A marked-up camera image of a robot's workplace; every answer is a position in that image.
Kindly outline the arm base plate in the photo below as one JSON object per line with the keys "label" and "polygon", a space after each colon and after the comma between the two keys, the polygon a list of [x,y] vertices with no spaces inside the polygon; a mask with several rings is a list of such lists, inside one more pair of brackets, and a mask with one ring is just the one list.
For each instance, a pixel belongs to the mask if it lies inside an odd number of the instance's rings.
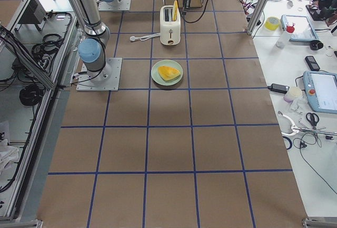
{"label": "arm base plate", "polygon": [[98,10],[101,12],[129,11],[131,0],[99,0]]}
{"label": "arm base plate", "polygon": [[76,90],[79,92],[118,91],[122,58],[107,58],[101,73],[89,72],[79,76]]}

